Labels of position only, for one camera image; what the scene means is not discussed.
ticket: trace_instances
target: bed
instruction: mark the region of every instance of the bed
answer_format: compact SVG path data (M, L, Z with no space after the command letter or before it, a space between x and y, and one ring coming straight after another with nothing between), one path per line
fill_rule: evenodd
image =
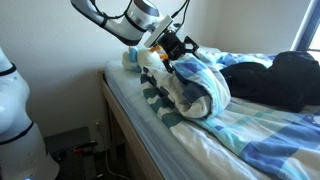
M268 61L264 63L266 66L270 65ZM133 173L134 179L279 178L242 161L234 152L226 148L225 144L221 144L217 138L198 124L186 123L184 130L187 131L185 132L187 135L173 135L172 130L161 121L147 103L142 93L140 76L139 73L124 70L119 60L108 61L101 75L102 92L107 102L107 121L119 124L124 134L128 154L133 155L129 159L132 158L130 162L134 164L130 166L138 167L133 170L136 171ZM296 118L309 113L315 114L320 109L318 106L308 106L297 115L273 110L269 106L250 103L239 98L232 98L232 101L237 106L245 106L246 111L260 117L264 116L263 113L267 113L273 116ZM117 138L119 137L113 137L111 151L114 151L112 149L116 146L114 141ZM315 156L316 161L320 161L318 155Z

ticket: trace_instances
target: window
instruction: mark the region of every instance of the window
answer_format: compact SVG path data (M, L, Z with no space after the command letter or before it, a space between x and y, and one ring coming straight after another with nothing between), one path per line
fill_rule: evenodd
M310 53L320 61L320 0L317 2L306 30L297 47L297 51Z

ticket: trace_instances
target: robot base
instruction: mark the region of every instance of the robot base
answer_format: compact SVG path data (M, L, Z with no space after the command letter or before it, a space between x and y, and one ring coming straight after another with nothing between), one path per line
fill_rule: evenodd
M35 123L25 136L0 145L0 166L3 180L53 180L59 172Z

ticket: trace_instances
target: floor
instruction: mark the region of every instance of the floor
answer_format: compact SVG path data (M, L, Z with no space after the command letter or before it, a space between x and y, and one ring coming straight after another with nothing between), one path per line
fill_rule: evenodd
M56 180L115 180L123 179L109 173L106 164L106 152L92 151L85 148L83 153L74 153L73 148L91 141L87 127L60 133L44 138L47 149L60 165ZM111 161L108 154L108 165L111 172L130 178L127 168L124 145L117 147L117 160Z

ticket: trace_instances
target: blanket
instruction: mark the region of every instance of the blanket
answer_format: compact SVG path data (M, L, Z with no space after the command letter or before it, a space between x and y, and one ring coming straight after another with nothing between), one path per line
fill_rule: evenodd
M221 74L203 62L195 58L179 61L174 65L176 73L173 75L144 67L141 75L143 93L147 102L196 159L205 160L206 158L197 157L201 155L195 153L195 151L200 152L204 147L199 146L195 150L195 147L183 138L185 136L183 131L188 129L186 124L190 122L205 129L240 159L271 177L317 179L320 172L320 108L314 107L310 111L297 114L235 98L229 101L228 89L221 79ZM211 84L203 83L208 80L207 75L210 73L198 72L209 72L209 70L213 74L213 76L209 75L213 80L211 79ZM189 79L195 74L197 78ZM177 80L180 82L174 85L173 82L166 84L166 80L163 80L166 77L175 78L174 82ZM186 91L191 93L184 93L186 86L190 83L192 83L190 89L196 90L189 89ZM200 106L200 101L197 101L199 94L203 99L207 99L207 101L201 101L203 103L200 103ZM194 110L192 103L196 101L198 106ZM192 114L198 110L201 113L193 116Z

